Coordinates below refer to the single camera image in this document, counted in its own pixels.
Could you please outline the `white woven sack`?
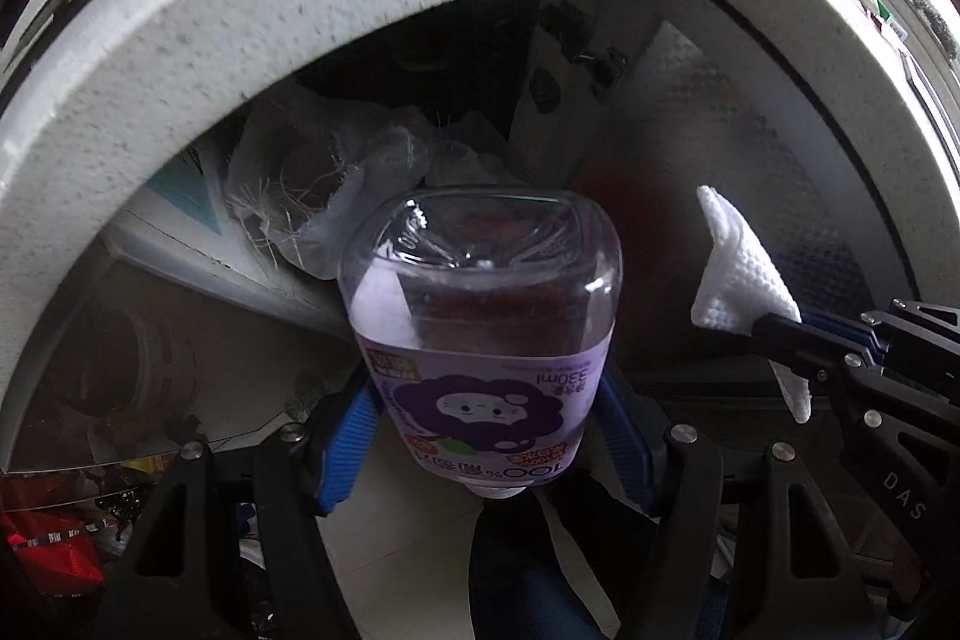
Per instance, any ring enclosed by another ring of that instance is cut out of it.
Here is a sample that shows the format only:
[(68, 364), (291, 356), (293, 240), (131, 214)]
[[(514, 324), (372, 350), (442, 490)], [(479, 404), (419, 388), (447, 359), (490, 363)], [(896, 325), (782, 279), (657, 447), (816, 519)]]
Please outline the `white woven sack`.
[(270, 262), (331, 280), (348, 239), (381, 203), (418, 188), (516, 181), (500, 156), (444, 133), (415, 107), (332, 101), (281, 83), (247, 104), (223, 193)]

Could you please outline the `purple juice bottle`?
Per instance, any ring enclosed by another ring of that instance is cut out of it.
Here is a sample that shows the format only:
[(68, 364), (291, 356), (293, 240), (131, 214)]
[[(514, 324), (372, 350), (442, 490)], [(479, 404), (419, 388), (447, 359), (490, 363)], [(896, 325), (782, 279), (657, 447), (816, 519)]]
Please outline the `purple juice bottle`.
[(622, 280), (619, 236), (596, 202), (527, 187), (391, 198), (338, 268), (410, 455), (483, 498), (514, 497), (573, 463)]

